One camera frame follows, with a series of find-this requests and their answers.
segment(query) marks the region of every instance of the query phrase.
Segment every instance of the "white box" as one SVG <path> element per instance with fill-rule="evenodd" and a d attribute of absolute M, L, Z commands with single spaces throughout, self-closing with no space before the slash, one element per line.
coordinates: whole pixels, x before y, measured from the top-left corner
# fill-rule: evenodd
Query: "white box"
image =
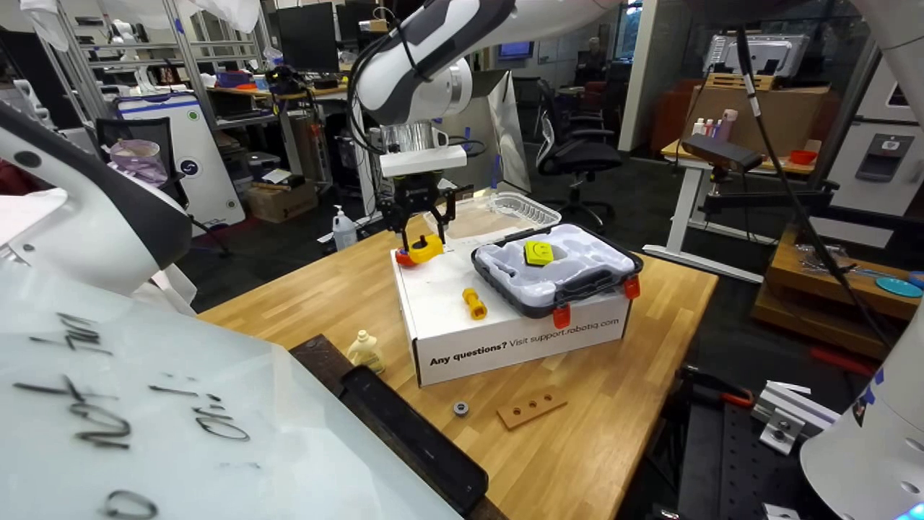
<path fill-rule="evenodd" d="M 422 386 L 499 369 L 534 359 L 550 359 L 584 346 L 614 349 L 630 321 L 630 297 L 599 295 L 571 303 L 571 323 L 554 330 L 550 317 L 526 317 L 505 303 L 472 265 L 472 243 L 451 243 L 444 255 L 425 265 L 394 274 L 411 336 L 411 359 Z M 463 292 L 474 285 L 489 317 L 474 321 Z"/>

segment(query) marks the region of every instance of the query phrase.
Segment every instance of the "monitor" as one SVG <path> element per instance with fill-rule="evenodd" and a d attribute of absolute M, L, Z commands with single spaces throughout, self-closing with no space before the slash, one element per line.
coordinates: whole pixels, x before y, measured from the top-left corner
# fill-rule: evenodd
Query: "monitor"
<path fill-rule="evenodd" d="M 385 0 L 386 9 L 395 12 L 398 21 L 411 18 L 425 0 Z"/>
<path fill-rule="evenodd" d="M 805 35 L 749 35 L 752 60 L 756 76 L 795 79 L 799 76 L 809 50 Z M 740 44 L 729 35 L 713 35 L 703 71 L 740 71 Z"/>
<path fill-rule="evenodd" d="M 524 64 L 531 57 L 534 44 L 531 41 L 511 41 L 496 45 L 496 64 Z"/>
<path fill-rule="evenodd" d="M 337 27 L 342 27 L 342 45 L 343 50 L 363 50 L 379 35 L 366 35 L 357 28 L 362 21 L 373 21 L 375 0 L 349 0 L 337 5 Z"/>
<path fill-rule="evenodd" d="M 310 71 L 342 69 L 331 2 L 281 9 L 272 14 L 272 27 L 281 38 L 282 60 L 291 69 L 310 69 Z"/>

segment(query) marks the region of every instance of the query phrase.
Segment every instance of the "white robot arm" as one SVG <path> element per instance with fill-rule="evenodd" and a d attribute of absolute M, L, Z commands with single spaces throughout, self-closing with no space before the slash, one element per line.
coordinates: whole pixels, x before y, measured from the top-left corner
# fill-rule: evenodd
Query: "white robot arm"
<path fill-rule="evenodd" d="M 570 31 L 614 5 L 619 0 L 427 0 L 353 79 L 362 108 L 385 123 L 382 174 L 466 165 L 463 148 L 448 148 L 437 128 L 472 102 L 472 66 L 463 56 Z"/>
<path fill-rule="evenodd" d="M 0 158 L 66 190 L 60 209 L 0 246 L 0 262 L 18 261 L 132 295 L 190 243 L 190 219 L 174 200 L 111 171 L 5 103 Z"/>
<path fill-rule="evenodd" d="M 867 18 L 884 60 L 924 123 L 924 2 L 851 0 Z M 854 520 L 924 516 L 924 307 L 887 365 L 840 415 L 804 446 L 799 461 L 815 490 Z"/>

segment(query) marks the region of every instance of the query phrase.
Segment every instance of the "desk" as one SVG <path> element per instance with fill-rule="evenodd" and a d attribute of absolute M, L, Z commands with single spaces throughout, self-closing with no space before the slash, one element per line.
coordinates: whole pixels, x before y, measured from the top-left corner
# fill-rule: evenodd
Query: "desk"
<path fill-rule="evenodd" d="M 327 336 L 337 349 L 347 349 L 355 330 L 369 330 L 382 340 L 382 379 L 489 472 L 489 499 L 499 512 L 515 520 L 612 520 L 703 323 L 717 277 L 648 261 L 640 297 L 622 346 L 578 349 L 422 391 L 414 379 L 386 256 L 395 246 L 395 233 L 375 233 L 209 308 L 203 321 L 285 349 L 316 336 Z M 495 415 L 496 408 L 552 383 L 570 401 L 564 409 L 521 431 L 505 431 Z M 456 420 L 454 401 L 469 401 L 472 415 Z"/>
<path fill-rule="evenodd" d="M 684 239 L 688 239 L 691 227 L 721 233 L 721 238 L 733 238 L 733 239 L 762 243 L 762 246 L 778 246 L 778 239 L 773 238 L 762 238 L 762 233 L 752 233 L 752 230 L 742 230 L 742 227 L 730 227 L 730 225 L 721 225 L 721 222 L 707 222 L 704 213 L 703 213 L 703 204 L 704 204 L 704 196 L 713 187 L 713 178 L 707 175 L 713 171 L 713 165 L 691 155 L 678 141 L 669 141 L 668 148 L 661 148 L 661 155 L 668 162 L 675 162 L 675 165 L 684 168 L 684 181 L 682 181 L 682 194 L 675 196 L 675 209 L 674 209 L 674 216 L 669 216 L 668 246 L 648 243 L 643 251 L 653 255 L 653 256 L 675 261 L 675 262 L 697 265 L 697 268 L 704 268 L 704 272 L 717 272 L 717 274 L 724 274 L 724 277 L 736 277 L 736 281 L 746 281 L 746 284 L 762 284 L 762 274 L 755 274 L 755 272 L 746 272 L 746 268 L 736 268 L 736 265 L 729 265 L 729 262 L 684 251 Z M 815 174 L 815 168 L 792 165 L 789 158 L 779 158 L 779 162 L 782 162 L 789 175 L 809 178 Z M 773 175 L 772 158 L 765 158 L 749 175 Z"/>
<path fill-rule="evenodd" d="M 869 311 L 889 323 L 905 323 L 916 316 L 918 301 L 896 297 L 874 285 L 877 274 L 906 277 L 910 272 L 882 262 L 854 261 L 845 274 L 857 297 L 867 301 Z M 843 346 L 867 359 L 884 359 L 882 340 L 857 321 L 851 301 L 827 272 L 809 272 L 798 251 L 798 230 L 789 227 L 779 238 L 778 255 L 768 265 L 765 285 L 759 290 L 752 316 L 756 321 L 799 333 L 828 346 Z"/>

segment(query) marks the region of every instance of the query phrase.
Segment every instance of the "yellow cube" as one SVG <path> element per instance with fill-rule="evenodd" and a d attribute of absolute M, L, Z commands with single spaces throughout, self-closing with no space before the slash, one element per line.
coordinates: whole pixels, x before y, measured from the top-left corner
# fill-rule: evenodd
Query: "yellow cube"
<path fill-rule="evenodd" d="M 544 265 L 554 262 L 554 249 L 552 249 L 552 243 L 528 239 L 524 246 L 524 256 L 526 256 L 526 265 L 544 268 Z"/>

